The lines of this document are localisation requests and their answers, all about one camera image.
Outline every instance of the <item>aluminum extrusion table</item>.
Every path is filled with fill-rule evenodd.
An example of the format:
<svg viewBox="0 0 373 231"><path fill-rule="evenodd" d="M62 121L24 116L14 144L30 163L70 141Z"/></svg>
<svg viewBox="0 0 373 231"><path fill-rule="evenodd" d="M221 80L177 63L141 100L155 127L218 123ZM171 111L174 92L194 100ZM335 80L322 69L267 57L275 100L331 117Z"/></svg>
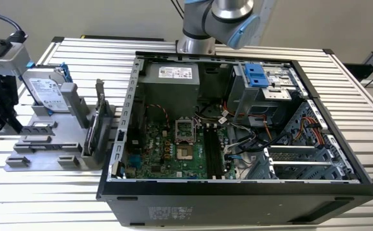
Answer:
<svg viewBox="0 0 373 231"><path fill-rule="evenodd" d="M49 44L37 64L69 66L78 94L88 104L96 103L94 82L105 82L109 103L117 106L114 130L127 86L134 51L174 52L174 43L151 41L64 38ZM373 179L373 98L327 50L274 47L245 47L237 51L222 45L217 55L298 60L321 96L333 120ZM17 119L26 124L32 116L32 97L18 89ZM6 230L126 230L106 203L94 200L100 171L5 172L5 158L17 136L0 137L0 229ZM267 227L150 227L170 230L286 230L373 231L373 201L351 209L317 226Z"/></svg>

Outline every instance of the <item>green motherboard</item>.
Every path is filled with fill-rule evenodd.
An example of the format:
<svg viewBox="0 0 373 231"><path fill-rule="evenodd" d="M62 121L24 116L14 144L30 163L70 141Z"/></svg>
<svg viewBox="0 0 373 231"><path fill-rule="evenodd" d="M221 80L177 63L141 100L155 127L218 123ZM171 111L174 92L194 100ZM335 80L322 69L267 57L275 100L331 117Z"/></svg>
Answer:
<svg viewBox="0 0 373 231"><path fill-rule="evenodd" d="M130 175L135 175L137 179L207 179L202 129L195 129L193 143L175 142L174 123L170 128L162 124L147 123L139 165ZM189 135L187 128L178 128L177 132ZM227 143L226 128L215 129L215 133L222 150L223 142ZM234 179L233 165L223 176L225 179Z"/></svg>

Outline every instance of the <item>power supply label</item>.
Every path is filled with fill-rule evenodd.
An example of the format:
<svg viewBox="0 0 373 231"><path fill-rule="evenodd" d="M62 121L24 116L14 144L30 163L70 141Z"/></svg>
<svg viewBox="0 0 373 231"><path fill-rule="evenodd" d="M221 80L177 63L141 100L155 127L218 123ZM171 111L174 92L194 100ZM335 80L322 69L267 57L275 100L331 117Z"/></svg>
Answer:
<svg viewBox="0 0 373 231"><path fill-rule="evenodd" d="M189 220L193 207L149 207L147 209L153 220Z"/></svg>
<svg viewBox="0 0 373 231"><path fill-rule="evenodd" d="M57 83L52 79L44 78L30 78L29 82L42 105L54 112L65 111L68 106Z"/></svg>
<svg viewBox="0 0 373 231"><path fill-rule="evenodd" d="M190 67L159 67L158 78L182 78L191 79L191 68Z"/></svg>

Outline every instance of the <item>white label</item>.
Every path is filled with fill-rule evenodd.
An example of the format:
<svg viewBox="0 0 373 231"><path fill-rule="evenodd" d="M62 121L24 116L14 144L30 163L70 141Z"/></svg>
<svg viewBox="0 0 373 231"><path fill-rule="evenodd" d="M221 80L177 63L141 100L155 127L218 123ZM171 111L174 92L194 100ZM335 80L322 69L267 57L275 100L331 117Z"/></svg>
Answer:
<svg viewBox="0 0 373 231"><path fill-rule="evenodd" d="M278 78L275 78L274 76L269 76L267 78L269 82L278 82Z"/></svg>
<svg viewBox="0 0 373 231"><path fill-rule="evenodd" d="M222 111L222 116L226 117L226 115L229 114L229 112L226 110Z"/></svg>
<svg viewBox="0 0 373 231"><path fill-rule="evenodd" d="M190 67L159 67L158 78L182 78L191 79L191 68Z"/></svg>
<svg viewBox="0 0 373 231"><path fill-rule="evenodd" d="M189 220L193 207L147 207L151 220Z"/></svg>
<svg viewBox="0 0 373 231"><path fill-rule="evenodd" d="M29 146L30 149L46 149L45 146Z"/></svg>
<svg viewBox="0 0 373 231"><path fill-rule="evenodd" d="M52 79L30 78L29 82L40 101L48 109L52 111L68 110L57 83Z"/></svg>
<svg viewBox="0 0 373 231"><path fill-rule="evenodd" d="M226 119L225 117L221 117L221 118L218 119L218 123L219 123L219 124L223 124L226 121L227 121L227 119Z"/></svg>

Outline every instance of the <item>gray wall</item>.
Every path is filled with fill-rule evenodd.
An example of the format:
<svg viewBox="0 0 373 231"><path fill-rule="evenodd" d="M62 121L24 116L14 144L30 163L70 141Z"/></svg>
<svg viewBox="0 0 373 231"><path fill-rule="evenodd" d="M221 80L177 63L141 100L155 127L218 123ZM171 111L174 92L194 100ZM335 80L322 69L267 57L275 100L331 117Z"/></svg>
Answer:
<svg viewBox="0 0 373 231"><path fill-rule="evenodd" d="M262 0L254 1L258 9ZM34 61L53 36L166 41L181 36L181 19L169 0L0 0L0 14L29 34L26 48ZM0 22L0 38L12 31ZM330 48L341 61L359 63L373 51L373 0L275 0L259 45Z"/></svg>
<svg viewBox="0 0 373 231"><path fill-rule="evenodd" d="M330 48L343 62L373 51L373 0L277 0L261 46Z"/></svg>
<svg viewBox="0 0 373 231"><path fill-rule="evenodd" d="M0 14L29 35L26 49L38 60L53 36L81 35L162 38L181 36L181 18L169 0L0 0ZM0 38L13 31L0 21Z"/></svg>

